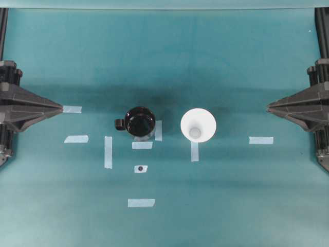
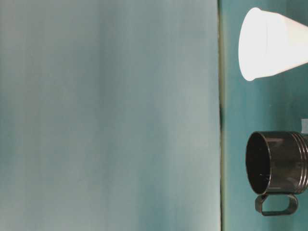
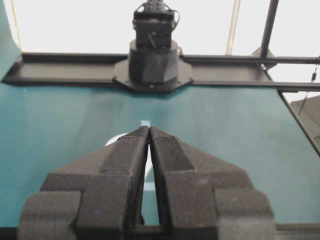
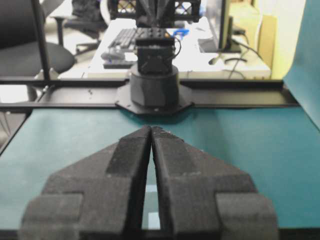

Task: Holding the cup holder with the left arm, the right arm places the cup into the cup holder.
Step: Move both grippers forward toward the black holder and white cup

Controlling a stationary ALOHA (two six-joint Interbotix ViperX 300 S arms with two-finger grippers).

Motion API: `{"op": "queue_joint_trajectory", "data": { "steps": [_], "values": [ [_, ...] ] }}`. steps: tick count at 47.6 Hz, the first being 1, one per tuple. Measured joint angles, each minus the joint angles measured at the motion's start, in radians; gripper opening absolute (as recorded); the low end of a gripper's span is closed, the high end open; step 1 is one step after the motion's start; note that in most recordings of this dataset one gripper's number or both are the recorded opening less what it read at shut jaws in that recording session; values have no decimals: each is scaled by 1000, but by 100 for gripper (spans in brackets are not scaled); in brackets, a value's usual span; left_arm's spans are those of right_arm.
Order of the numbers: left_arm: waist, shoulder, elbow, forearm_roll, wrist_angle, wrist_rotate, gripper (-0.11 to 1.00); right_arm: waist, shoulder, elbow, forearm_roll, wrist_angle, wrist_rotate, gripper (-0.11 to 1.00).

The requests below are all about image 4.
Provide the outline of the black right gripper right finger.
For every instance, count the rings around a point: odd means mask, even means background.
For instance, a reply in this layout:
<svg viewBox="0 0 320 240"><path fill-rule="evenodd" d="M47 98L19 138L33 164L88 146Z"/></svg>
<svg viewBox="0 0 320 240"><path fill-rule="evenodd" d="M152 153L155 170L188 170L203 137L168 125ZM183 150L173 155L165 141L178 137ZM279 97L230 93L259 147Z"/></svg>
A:
<svg viewBox="0 0 320 240"><path fill-rule="evenodd" d="M276 240L273 203L251 176L152 129L161 228L175 240Z"/></svg>

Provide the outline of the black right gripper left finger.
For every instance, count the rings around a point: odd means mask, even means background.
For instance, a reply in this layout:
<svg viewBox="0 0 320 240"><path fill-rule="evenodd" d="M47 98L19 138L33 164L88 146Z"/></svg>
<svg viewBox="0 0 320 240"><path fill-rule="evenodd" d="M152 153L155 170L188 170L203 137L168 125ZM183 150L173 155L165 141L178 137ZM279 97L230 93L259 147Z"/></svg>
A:
<svg viewBox="0 0 320 240"><path fill-rule="evenodd" d="M118 240L143 221L151 128L52 173L23 214L21 240Z"/></svg>

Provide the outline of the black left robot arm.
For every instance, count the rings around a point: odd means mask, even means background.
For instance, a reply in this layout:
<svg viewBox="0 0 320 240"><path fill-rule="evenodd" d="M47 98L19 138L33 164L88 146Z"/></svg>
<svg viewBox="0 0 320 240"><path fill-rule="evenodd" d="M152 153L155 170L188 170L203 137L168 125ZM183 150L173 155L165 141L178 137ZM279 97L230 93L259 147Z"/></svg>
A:
<svg viewBox="0 0 320 240"><path fill-rule="evenodd" d="M137 62L130 68L128 84L119 87L115 104L137 115L171 115L192 106L192 89L179 82L179 70L173 65L176 38L166 33L176 21L197 23L199 0L109 0L112 20L133 19L141 30L135 38Z"/></svg>

